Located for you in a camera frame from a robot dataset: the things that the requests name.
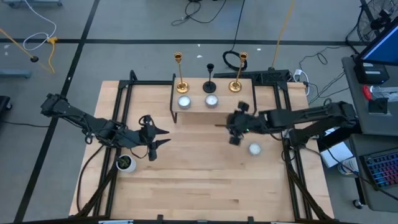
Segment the red object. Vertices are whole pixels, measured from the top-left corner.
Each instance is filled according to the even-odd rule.
[[[362,87],[362,92],[363,92],[363,95],[365,96],[365,98],[367,100],[371,100],[372,99],[372,93],[371,93],[371,90],[369,89],[368,86],[364,85]]]

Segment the blue screen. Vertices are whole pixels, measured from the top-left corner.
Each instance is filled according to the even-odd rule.
[[[381,39],[363,57],[364,60],[398,63],[398,26]]]

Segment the gold candlestick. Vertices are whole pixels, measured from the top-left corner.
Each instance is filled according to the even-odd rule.
[[[182,59],[182,54],[180,52],[177,52],[174,54],[175,61],[178,63],[178,70],[180,72],[180,83],[177,84],[177,92],[179,93],[186,93],[189,90],[189,85],[187,82],[182,81],[182,72],[181,72],[181,59]]]
[[[230,82],[228,85],[229,90],[231,90],[232,92],[235,92],[235,93],[242,90],[242,84],[238,80],[239,80],[239,76],[242,73],[242,67],[244,65],[244,62],[246,61],[246,59],[248,59],[248,53],[241,52],[239,54],[239,58],[241,59],[241,65],[239,66],[238,75],[236,76],[236,80]]]

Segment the black candlestick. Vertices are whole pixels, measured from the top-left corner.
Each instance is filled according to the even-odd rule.
[[[203,91],[207,93],[214,93],[216,91],[216,84],[211,81],[211,73],[213,72],[214,65],[207,64],[207,70],[209,71],[209,80],[203,84]]]

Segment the white object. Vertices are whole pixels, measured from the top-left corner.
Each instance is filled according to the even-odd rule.
[[[117,167],[120,171],[123,171],[123,172],[132,172],[132,171],[134,171],[134,170],[137,168],[137,162],[136,162],[130,155],[125,154],[125,155],[121,155],[120,157],[123,157],[123,156],[127,156],[128,158],[130,158],[130,161],[131,161],[130,166],[129,166],[127,169],[121,169],[121,168],[119,167],[119,163],[116,162],[116,167]]]
[[[327,134],[332,133],[335,131],[334,128],[327,130]],[[353,153],[347,148],[346,144],[343,142],[334,145],[333,147],[329,148],[331,154],[339,161],[343,162],[346,159],[353,157]],[[322,161],[325,163],[327,168],[331,168],[337,164],[337,162],[332,158],[328,150],[321,152]]]
[[[250,146],[249,146],[250,155],[257,156],[258,154],[260,154],[260,152],[261,152],[261,147],[259,144],[257,144],[257,143],[250,144]]]
[[[388,102],[398,101],[398,87],[371,86],[369,90],[372,93],[372,98],[387,98]]]
[[[188,96],[180,96],[178,99],[178,105],[181,109],[186,110],[191,107],[191,99]]]
[[[343,175],[350,175],[353,174],[352,171],[358,172],[358,164],[356,163],[356,158],[352,157],[351,159],[346,159],[342,163],[337,165],[337,169]]]
[[[294,75],[293,75],[294,82],[299,81],[299,80],[296,80],[296,75],[298,75],[298,78],[300,78],[301,74],[304,74],[305,78],[307,79],[307,83],[310,83],[310,80],[308,79],[308,75],[301,69],[296,69],[296,71],[294,71]],[[305,95],[308,96],[309,94],[310,94],[310,87],[307,87],[307,92],[305,93]]]
[[[51,38],[51,37],[54,35],[55,31],[57,30],[57,25],[56,25],[53,21],[51,21],[51,20],[47,19],[46,17],[44,17],[44,16],[40,15],[39,13],[37,13],[35,10],[33,10],[32,6],[30,6],[30,4],[29,4],[26,0],[24,0],[24,1],[25,1],[25,3],[29,6],[29,9],[32,10],[32,12],[34,12],[34,14],[38,15],[40,18],[44,19],[45,21],[51,22],[51,23],[54,25],[54,31],[53,31],[50,35],[48,35],[48,34],[45,33],[45,32],[38,32],[38,33],[35,33],[35,34],[30,35],[30,36],[29,36],[28,38],[26,38],[26,39],[24,40],[24,42],[22,43],[22,46],[24,47],[25,50],[36,50],[36,49],[38,49],[39,47],[41,47],[49,38]],[[46,38],[43,40],[43,42],[42,42],[41,44],[39,44],[38,46],[32,48],[32,49],[26,48],[26,46],[25,46],[26,42],[27,42],[30,38],[33,38],[34,36],[37,36],[37,35],[40,35],[40,34],[43,34],[43,35],[46,36]]]
[[[208,108],[216,108],[218,106],[218,97],[210,94],[206,96],[205,103]]]

